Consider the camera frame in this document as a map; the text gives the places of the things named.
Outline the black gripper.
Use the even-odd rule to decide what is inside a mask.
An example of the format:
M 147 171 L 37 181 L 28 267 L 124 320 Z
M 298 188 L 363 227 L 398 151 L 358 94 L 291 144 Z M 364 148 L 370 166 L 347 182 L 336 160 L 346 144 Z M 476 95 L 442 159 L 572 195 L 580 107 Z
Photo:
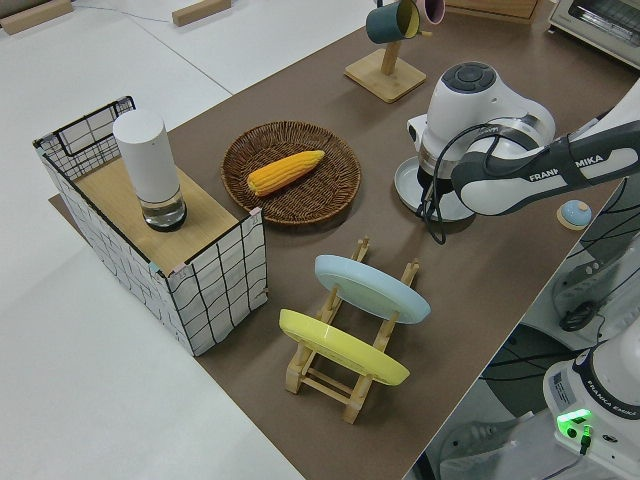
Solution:
M 433 181 L 436 181 L 436 190 L 438 193 L 448 193 L 453 190 L 450 179 L 436 178 L 421 167 L 418 168 L 417 180 L 424 190 L 428 190 L 432 186 Z

